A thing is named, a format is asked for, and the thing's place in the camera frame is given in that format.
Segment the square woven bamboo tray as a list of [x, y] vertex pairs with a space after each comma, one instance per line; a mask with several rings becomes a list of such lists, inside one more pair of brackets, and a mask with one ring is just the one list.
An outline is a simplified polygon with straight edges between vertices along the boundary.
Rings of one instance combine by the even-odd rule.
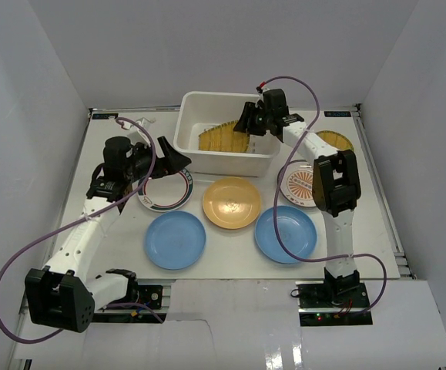
[[250, 135], [235, 131], [237, 120], [205, 129], [199, 135], [198, 149], [202, 151], [245, 153], [250, 146]]

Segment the white plate green red rim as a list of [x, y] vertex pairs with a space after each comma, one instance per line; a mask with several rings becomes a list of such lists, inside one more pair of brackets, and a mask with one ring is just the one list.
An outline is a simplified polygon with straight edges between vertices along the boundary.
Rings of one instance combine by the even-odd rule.
[[159, 179], [149, 179], [138, 192], [148, 210], [165, 213], [186, 204], [193, 193], [193, 177], [187, 169]]

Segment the white plate orange sunburst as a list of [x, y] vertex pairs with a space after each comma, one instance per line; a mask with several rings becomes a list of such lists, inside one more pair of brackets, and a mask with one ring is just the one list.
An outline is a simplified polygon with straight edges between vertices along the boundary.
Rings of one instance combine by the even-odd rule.
[[280, 193], [298, 207], [315, 208], [313, 199], [313, 167], [306, 160], [292, 160], [280, 170]]

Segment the round woven bamboo tray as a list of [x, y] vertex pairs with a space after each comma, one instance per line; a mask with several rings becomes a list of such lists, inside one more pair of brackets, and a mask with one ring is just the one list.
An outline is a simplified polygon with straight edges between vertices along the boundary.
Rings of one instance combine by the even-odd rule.
[[337, 148], [338, 150], [351, 150], [354, 151], [352, 142], [341, 133], [332, 130], [321, 130], [316, 134], [326, 143]]

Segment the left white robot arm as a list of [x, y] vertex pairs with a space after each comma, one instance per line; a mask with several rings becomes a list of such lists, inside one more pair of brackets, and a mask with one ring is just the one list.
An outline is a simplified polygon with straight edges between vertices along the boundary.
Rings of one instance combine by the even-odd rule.
[[110, 269], [88, 279], [92, 259], [108, 229], [119, 219], [127, 198], [137, 192], [134, 183], [177, 174], [191, 160], [161, 136], [163, 156], [153, 145], [131, 143], [125, 136], [107, 139], [103, 162], [94, 170], [82, 217], [59, 250], [40, 269], [25, 277], [25, 295], [31, 321], [37, 325], [85, 331], [94, 313], [111, 303], [132, 307], [139, 298], [136, 274]]

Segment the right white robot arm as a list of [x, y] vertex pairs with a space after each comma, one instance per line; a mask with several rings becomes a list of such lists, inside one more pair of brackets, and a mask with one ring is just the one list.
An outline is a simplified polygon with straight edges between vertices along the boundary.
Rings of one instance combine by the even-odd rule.
[[257, 87], [259, 99], [246, 102], [235, 132], [275, 136], [313, 168], [312, 196], [321, 211], [327, 256], [324, 258], [324, 297], [342, 307], [359, 287], [353, 254], [352, 221], [361, 196], [357, 158], [352, 150], [339, 150], [320, 138], [302, 116], [290, 113], [282, 89]]

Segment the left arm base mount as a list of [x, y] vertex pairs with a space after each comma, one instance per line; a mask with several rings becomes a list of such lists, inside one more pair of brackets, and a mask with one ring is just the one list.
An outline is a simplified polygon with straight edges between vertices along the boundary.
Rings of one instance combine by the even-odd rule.
[[161, 312], [162, 299], [162, 285], [137, 284], [130, 296], [108, 304], [103, 311], [112, 313], [120, 322], [162, 324], [166, 320], [166, 313]]

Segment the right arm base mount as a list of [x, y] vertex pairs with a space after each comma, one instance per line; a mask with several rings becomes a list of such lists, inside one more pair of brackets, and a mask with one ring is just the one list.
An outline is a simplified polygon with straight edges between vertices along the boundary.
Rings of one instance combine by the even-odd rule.
[[297, 300], [302, 328], [373, 324], [372, 314], [369, 311], [364, 312], [370, 306], [364, 283], [336, 297], [324, 283], [297, 284], [290, 296]]

